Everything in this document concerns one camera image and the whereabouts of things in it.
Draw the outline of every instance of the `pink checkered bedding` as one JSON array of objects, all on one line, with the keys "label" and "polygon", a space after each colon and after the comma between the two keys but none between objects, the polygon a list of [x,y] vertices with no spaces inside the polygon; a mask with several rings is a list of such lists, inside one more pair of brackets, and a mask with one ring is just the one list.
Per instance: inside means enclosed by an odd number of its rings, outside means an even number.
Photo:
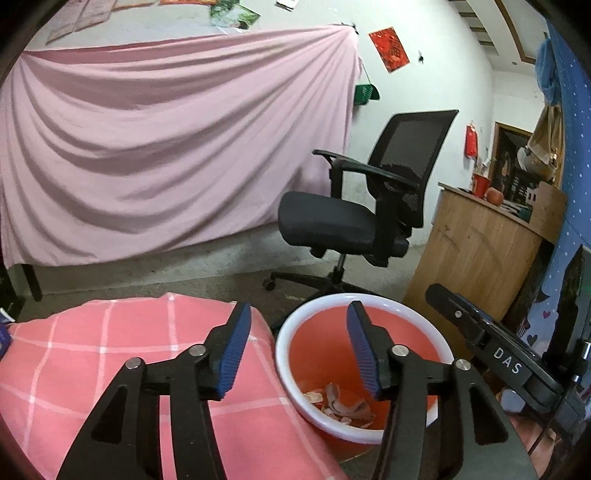
[{"label": "pink checkered bedding", "polygon": [[[232,309],[233,304],[169,293],[91,301],[15,325],[13,344],[0,361],[0,415],[40,474],[55,479],[85,418],[125,360],[173,358],[203,342]],[[288,401],[275,373],[269,328],[252,312],[234,388],[222,402],[210,403],[228,479],[345,480]],[[176,479],[165,398],[160,424],[164,478]]]}]

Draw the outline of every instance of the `chair caster wheel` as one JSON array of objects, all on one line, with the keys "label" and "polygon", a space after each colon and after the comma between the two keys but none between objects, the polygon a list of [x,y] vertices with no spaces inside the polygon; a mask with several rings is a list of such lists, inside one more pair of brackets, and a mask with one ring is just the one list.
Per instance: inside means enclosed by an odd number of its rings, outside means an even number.
[{"label": "chair caster wheel", "polygon": [[266,291],[273,291],[275,290],[275,280],[271,278],[266,278],[263,281],[262,286]]}]

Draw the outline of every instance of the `red fire extinguisher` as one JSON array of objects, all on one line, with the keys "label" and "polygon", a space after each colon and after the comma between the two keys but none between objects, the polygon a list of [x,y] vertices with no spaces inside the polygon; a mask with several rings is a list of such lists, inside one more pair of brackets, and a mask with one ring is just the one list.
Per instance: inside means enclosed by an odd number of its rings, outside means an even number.
[{"label": "red fire extinguisher", "polygon": [[476,128],[472,122],[466,127],[464,155],[474,159],[478,156],[478,133],[476,133]]}]

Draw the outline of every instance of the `chair base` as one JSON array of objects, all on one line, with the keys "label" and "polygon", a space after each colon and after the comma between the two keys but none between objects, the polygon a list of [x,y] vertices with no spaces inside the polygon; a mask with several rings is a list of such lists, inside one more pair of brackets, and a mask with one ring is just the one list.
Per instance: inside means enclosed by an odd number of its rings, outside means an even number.
[{"label": "chair base", "polygon": [[297,310],[304,303],[308,303],[311,300],[319,299],[333,293],[366,293],[368,295],[376,295],[378,297],[382,296],[379,293],[367,290],[366,288],[343,282],[343,275],[345,274],[343,265],[345,263],[345,258],[345,255],[341,255],[337,266],[326,277],[315,277],[313,275],[302,275],[299,273],[272,272],[271,275],[269,275],[269,277],[263,281],[262,285],[266,291],[272,291],[275,289],[276,280],[288,280],[294,283],[299,283],[300,285],[305,285],[306,287],[315,288],[317,290],[317,292],[307,297],[295,309],[291,310],[271,325],[271,332],[273,333],[273,336],[276,337],[279,334],[279,330],[281,330],[281,327],[287,318],[295,310]]}]

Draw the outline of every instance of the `black mesh chair back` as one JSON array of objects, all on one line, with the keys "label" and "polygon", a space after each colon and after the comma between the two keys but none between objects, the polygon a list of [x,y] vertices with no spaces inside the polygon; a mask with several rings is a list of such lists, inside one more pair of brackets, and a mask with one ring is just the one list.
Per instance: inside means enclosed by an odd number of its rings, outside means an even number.
[{"label": "black mesh chair back", "polygon": [[[397,212],[398,220],[407,227],[423,227],[423,202],[427,182],[457,113],[458,110],[448,110],[394,115],[369,158],[369,165],[402,175],[411,171],[419,178],[419,190],[405,194]],[[384,187],[393,189],[387,180],[369,176],[367,187],[376,199],[384,191]]]}]

